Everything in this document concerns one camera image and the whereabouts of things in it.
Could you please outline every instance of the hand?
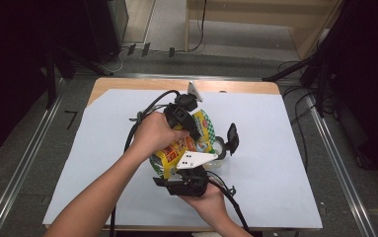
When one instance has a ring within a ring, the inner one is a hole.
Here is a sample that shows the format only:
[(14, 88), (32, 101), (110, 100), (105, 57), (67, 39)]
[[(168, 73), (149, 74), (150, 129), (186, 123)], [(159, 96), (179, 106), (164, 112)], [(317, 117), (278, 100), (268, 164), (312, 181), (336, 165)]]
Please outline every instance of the hand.
[(191, 205), (200, 217), (213, 228), (229, 219), (224, 196), (215, 186), (207, 184), (207, 190), (201, 197), (180, 197)]
[(154, 112), (142, 121), (136, 129), (131, 146), (137, 147), (146, 158), (152, 153), (169, 146), (173, 141), (189, 135), (186, 130), (172, 130), (165, 115)]

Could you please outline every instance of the white paper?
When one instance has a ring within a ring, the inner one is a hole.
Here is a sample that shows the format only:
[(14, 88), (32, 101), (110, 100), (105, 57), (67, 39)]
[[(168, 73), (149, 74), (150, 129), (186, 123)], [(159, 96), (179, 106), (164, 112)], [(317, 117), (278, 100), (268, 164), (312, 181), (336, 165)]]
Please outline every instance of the white paper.
[[(129, 119), (162, 93), (108, 90), (86, 109), (43, 224), (51, 224), (69, 201), (119, 158), (133, 125)], [(235, 186), (234, 198), (249, 226), (322, 228), (281, 96), (205, 92), (201, 96), (198, 108), (206, 111), (216, 135), (226, 140), (231, 122), (237, 125), (238, 150), (212, 171), (227, 186)], [(174, 98), (167, 96), (159, 104)], [(149, 161), (141, 165), (118, 201), (116, 225), (207, 226), (184, 201), (157, 187), (152, 180), (156, 176)], [(232, 204), (227, 201), (226, 206), (241, 224)]]

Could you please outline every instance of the metal rail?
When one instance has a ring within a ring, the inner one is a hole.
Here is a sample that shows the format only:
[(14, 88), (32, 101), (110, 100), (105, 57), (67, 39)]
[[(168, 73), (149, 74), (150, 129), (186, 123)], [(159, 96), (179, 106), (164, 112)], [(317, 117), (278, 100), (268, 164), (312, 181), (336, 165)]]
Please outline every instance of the metal rail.
[[(315, 105), (315, 98), (311, 95), (307, 97), (307, 103), (309, 107)], [(314, 118), (315, 124), (321, 133), (321, 137), (324, 141), (325, 147), (327, 148), (328, 154), (330, 156), (331, 162), (333, 164), (334, 170), (336, 171), (337, 177), (340, 181), (340, 185), (348, 201), (349, 208), (354, 215), (355, 222), (357, 223), (358, 229), (360, 230), (361, 236), (364, 237), (375, 237), (376, 232), (370, 221), (369, 215), (363, 202), (355, 188), (351, 177), (346, 170), (339, 151), (337, 150), (336, 144), (331, 137), (328, 125), (324, 118), (321, 118), (315, 110), (312, 109), (312, 116)]]
[(19, 193), (19, 190), (22, 187), (27, 174), (29, 173), (29, 170), (35, 160), (36, 154), (38, 153), (41, 142), (43, 141), (44, 136), (46, 135), (46, 132), (50, 124), (52, 123), (52, 120), (61, 102), (65, 88), (66, 82), (61, 78), (58, 83), (58, 95), (52, 107), (49, 110), (46, 110), (46, 112), (44, 113), (38, 125), (38, 128), (28, 145), (28, 148), (26, 149), (19, 165), (17, 166), (16, 171), (14, 172), (3, 195), (0, 197), (0, 230), (11, 207), (13, 206), (14, 201), (16, 200), (17, 194)]

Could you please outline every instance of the black cable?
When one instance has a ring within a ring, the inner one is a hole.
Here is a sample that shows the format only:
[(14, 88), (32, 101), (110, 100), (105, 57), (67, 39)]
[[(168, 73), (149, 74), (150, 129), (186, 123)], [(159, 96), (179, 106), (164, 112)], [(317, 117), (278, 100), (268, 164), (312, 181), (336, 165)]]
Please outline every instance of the black cable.
[(208, 183), (209, 184), (212, 184), (213, 186), (217, 187), (220, 192), (222, 192), (222, 194), (227, 197), (229, 199), (229, 201), (231, 201), (232, 205), (234, 206), (234, 209), (235, 211), (237, 212), (238, 214), (238, 217), (240, 218), (241, 222), (242, 222), (242, 225), (244, 226), (244, 229), (250, 233), (250, 228), (248, 227), (248, 224), (247, 224), (247, 221), (245, 220), (244, 218), (244, 215), (242, 214), (241, 212), (241, 208), (240, 206), (237, 204), (237, 202), (234, 200), (234, 198), (225, 190), (225, 188), (223, 188), (222, 186), (220, 186), (219, 184), (216, 184), (215, 182), (211, 181), (210, 179), (208, 180)]
[(289, 87), (283, 92), (283, 95), (281, 96), (281, 98), (284, 99), (284, 97), (286, 97), (289, 93), (292, 93), (292, 92), (297, 91), (299, 89), (303, 89), (303, 87), (302, 86)]
[(111, 73), (115, 73), (115, 72), (118, 72), (119, 70), (121, 70), (121, 68), (123, 67), (123, 59), (121, 59), (121, 54), (126, 51), (126, 50), (129, 50), (129, 48), (126, 48), (126, 49), (123, 49), (119, 54), (118, 54), (118, 60), (120, 61), (120, 68), (119, 69), (115, 69), (115, 70), (111, 70), (111, 69), (108, 69), (107, 67), (103, 66), (102, 64), (99, 63), (99, 66), (103, 67), (105, 70), (111, 72)]
[(283, 78), (283, 77), (299, 70), (300, 68), (309, 65), (309, 63), (312, 62), (312, 60), (313, 60), (313, 56), (310, 56), (308, 58), (305, 58), (303, 61), (295, 63), (294, 65), (284, 69), (283, 71), (281, 71), (281, 72), (279, 72), (275, 75), (272, 75), (272, 76), (269, 76), (269, 77), (264, 77), (262, 79), (263, 79), (263, 81), (266, 81), (266, 82), (275, 82), (278, 79)]
[(313, 109), (314, 107), (315, 107), (315, 106), (311, 106), (311, 107), (309, 107), (308, 109), (306, 109), (306, 111), (304, 111), (302, 114), (300, 114), (299, 117), (293, 119), (293, 120), (290, 122), (290, 125), (293, 125), (293, 124), (296, 123), (300, 118), (305, 117), (306, 115), (308, 115), (309, 112), (311, 112), (312, 109)]
[[(284, 61), (284, 62), (278, 64), (278, 66), (277, 66), (277, 73), (280, 73), (280, 68), (281, 68), (282, 65), (287, 64), (287, 63), (292, 63), (292, 62), (294, 62), (294, 63), (298, 63), (298, 62), (300, 62), (300, 61), (293, 61), (293, 60), (291, 60), (291, 61)], [(300, 71), (300, 74), (303, 75), (302, 68), (299, 68), (299, 71)]]
[(150, 112), (148, 112), (148, 114), (146, 114), (146, 116), (145, 117), (148, 117), (149, 115), (151, 115), (153, 112), (156, 112), (156, 111), (158, 111), (159, 109), (162, 109), (162, 108), (164, 108), (164, 107), (167, 107), (168, 105), (157, 105), (156, 107), (155, 107), (155, 109), (151, 109), (150, 110)]
[(151, 103), (151, 105), (149, 105), (148, 108), (146, 108), (145, 111), (143, 111), (143, 113), (142, 113), (142, 119), (146, 118), (146, 114), (149, 113), (149, 111), (155, 106), (155, 104), (157, 104), (161, 99), (163, 99), (165, 96), (167, 96), (168, 94), (171, 94), (171, 93), (175, 93), (177, 96), (180, 95), (180, 92), (176, 91), (176, 90), (170, 90), (170, 91), (164, 92), (161, 96), (159, 96), (157, 99), (155, 99), (155, 101), (153, 101)]
[(123, 47), (122, 47), (122, 50), (121, 50), (120, 52), (114, 52), (114, 53), (112, 53), (111, 56), (109, 57), (109, 59), (108, 59), (106, 62), (104, 62), (104, 63), (100, 63), (100, 65), (106, 65), (107, 63), (111, 62), (112, 59), (113, 59), (115, 56), (117, 56), (119, 53), (121, 53), (121, 52), (123, 52), (123, 51), (126, 51), (126, 50), (128, 50), (128, 49), (129, 49), (128, 46), (123, 46)]
[(222, 183), (223, 187), (225, 187), (225, 190), (226, 190), (226, 191), (227, 191), (232, 197), (234, 196), (234, 194), (235, 194), (235, 192), (236, 192), (234, 187), (232, 187), (232, 189), (229, 189), (229, 188), (226, 186), (225, 182), (222, 180), (222, 178), (220, 178), (218, 175), (216, 175), (215, 173), (213, 173), (213, 172), (211, 172), (211, 171), (206, 171), (206, 173), (211, 174), (211, 175), (213, 176), (213, 178), (218, 179), (218, 180)]
[(304, 167), (305, 167), (305, 172), (306, 174), (308, 174), (308, 163), (309, 163), (309, 157), (308, 157), (308, 146), (306, 144), (306, 140), (305, 140), (305, 135), (303, 133), (303, 130), (302, 130), (302, 125), (300, 124), (300, 121), (299, 121), (299, 116), (297, 115), (297, 108), (299, 106), (299, 103), (304, 99), (306, 98), (307, 96), (311, 95), (311, 94), (314, 94), (315, 92), (310, 92), (310, 93), (307, 93), (305, 95), (303, 95), (295, 104), (294, 106), (294, 114), (295, 114), (295, 119), (296, 119), (296, 123), (297, 123), (297, 127), (299, 129), (299, 133), (300, 133), (300, 136), (302, 137), (302, 144), (303, 144), (303, 150), (304, 150), (304, 156), (305, 156), (305, 161), (304, 161)]
[(114, 237), (114, 235), (115, 235), (114, 226), (115, 226), (115, 206), (112, 210), (112, 215), (111, 215), (111, 227), (110, 227), (110, 231), (109, 231), (109, 236), (111, 236), (111, 237)]
[(207, 0), (204, 0), (204, 6), (203, 6), (203, 16), (201, 17), (201, 37), (200, 41), (198, 42), (198, 45), (192, 49), (189, 49), (188, 52), (194, 52), (198, 49), (198, 47), (201, 45), (203, 42), (203, 36), (204, 36), (204, 16), (206, 14), (206, 5), (207, 5)]

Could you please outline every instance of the snack bag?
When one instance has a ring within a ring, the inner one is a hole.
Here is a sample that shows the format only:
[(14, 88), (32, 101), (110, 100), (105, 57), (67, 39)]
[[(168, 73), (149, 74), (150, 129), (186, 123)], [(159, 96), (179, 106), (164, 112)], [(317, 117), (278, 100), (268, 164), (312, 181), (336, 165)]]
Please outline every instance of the snack bag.
[(151, 155), (149, 161), (155, 172), (163, 179), (169, 179), (177, 172), (177, 164), (183, 154), (189, 151), (215, 153), (213, 150), (213, 142), (215, 141), (215, 133), (212, 122), (206, 112), (200, 110), (192, 115), (200, 132), (200, 139), (197, 142), (188, 136), (186, 138), (174, 141), (167, 148), (157, 151)]

